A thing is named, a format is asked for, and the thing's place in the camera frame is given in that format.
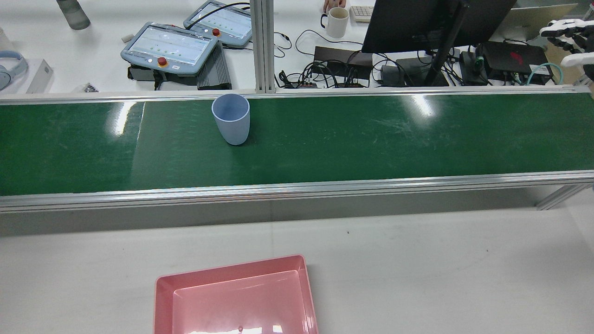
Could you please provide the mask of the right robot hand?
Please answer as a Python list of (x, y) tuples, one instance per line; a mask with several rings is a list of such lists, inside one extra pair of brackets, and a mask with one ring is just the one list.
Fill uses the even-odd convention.
[(539, 30), (556, 47), (568, 51), (560, 67), (581, 66), (591, 81), (594, 79), (594, 22), (581, 19), (552, 20)]

